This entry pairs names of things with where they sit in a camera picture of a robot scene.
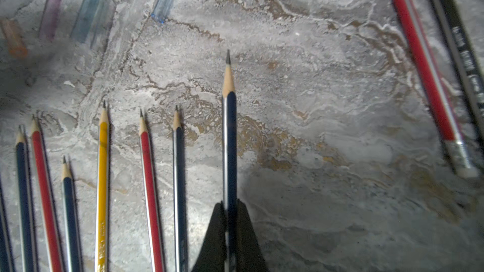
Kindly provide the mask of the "light blue transparent cap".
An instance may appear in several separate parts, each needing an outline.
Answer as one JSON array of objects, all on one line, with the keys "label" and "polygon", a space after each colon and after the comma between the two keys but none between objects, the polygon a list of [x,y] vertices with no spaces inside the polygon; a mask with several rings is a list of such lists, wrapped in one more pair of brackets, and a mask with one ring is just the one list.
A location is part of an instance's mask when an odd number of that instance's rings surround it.
[{"label": "light blue transparent cap", "polygon": [[97,4],[98,0],[83,0],[71,31],[70,37],[73,40],[80,43],[86,41],[97,9]]}]

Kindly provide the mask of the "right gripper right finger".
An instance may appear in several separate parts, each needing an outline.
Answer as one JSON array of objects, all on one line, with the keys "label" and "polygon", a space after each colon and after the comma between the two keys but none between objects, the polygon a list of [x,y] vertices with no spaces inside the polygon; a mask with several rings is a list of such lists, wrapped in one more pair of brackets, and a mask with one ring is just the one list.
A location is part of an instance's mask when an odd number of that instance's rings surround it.
[{"label": "right gripper right finger", "polygon": [[238,200],[236,223],[237,271],[269,271],[247,206],[241,200]]}]

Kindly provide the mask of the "light blue capped pencil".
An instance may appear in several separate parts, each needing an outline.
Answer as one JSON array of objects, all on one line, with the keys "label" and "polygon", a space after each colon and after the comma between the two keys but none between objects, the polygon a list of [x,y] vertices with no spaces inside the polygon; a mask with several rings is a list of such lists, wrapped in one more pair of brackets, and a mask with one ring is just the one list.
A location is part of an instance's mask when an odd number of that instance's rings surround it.
[{"label": "light blue capped pencil", "polygon": [[73,175],[66,157],[63,157],[62,170],[64,220],[66,228],[66,247],[68,254],[68,271],[84,271],[81,255],[76,198]]}]

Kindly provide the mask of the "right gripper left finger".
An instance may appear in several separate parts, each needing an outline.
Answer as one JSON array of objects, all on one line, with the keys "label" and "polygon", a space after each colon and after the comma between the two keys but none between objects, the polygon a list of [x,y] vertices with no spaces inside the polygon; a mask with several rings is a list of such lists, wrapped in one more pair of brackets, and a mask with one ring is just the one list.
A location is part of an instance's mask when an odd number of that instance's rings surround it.
[{"label": "right gripper left finger", "polygon": [[214,205],[205,238],[192,271],[225,271],[226,221],[222,203]]}]

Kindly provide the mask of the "purple transparent pencil cap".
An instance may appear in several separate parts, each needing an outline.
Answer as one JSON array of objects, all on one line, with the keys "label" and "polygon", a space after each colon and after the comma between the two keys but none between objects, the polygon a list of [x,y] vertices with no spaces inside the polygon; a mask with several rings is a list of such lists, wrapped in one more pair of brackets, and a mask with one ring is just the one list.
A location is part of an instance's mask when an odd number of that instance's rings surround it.
[{"label": "purple transparent pencil cap", "polygon": [[59,21],[62,0],[46,0],[42,21],[39,29],[39,39],[53,41]]}]

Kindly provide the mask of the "orange transparent pencil cap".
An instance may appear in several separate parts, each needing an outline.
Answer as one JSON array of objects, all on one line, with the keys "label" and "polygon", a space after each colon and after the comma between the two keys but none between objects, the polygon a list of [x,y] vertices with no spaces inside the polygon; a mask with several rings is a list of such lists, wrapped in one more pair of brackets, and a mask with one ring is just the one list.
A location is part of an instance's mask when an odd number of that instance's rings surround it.
[{"label": "orange transparent pencil cap", "polygon": [[18,22],[2,17],[1,30],[6,39],[9,54],[16,58],[25,58],[28,50],[23,42]]}]

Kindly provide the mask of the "green transparent pencil cap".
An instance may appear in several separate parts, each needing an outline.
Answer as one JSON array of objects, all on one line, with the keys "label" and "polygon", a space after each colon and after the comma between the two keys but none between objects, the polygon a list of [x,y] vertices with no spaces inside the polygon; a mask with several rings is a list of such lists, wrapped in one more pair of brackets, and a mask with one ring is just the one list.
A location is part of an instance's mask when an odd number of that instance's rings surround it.
[{"label": "green transparent pencil cap", "polygon": [[95,13],[95,17],[93,20],[93,38],[90,44],[90,48],[92,49],[97,40],[97,36],[100,34],[103,28],[103,23],[105,18],[108,14],[108,9],[110,6],[111,0],[98,0],[97,10]]}]

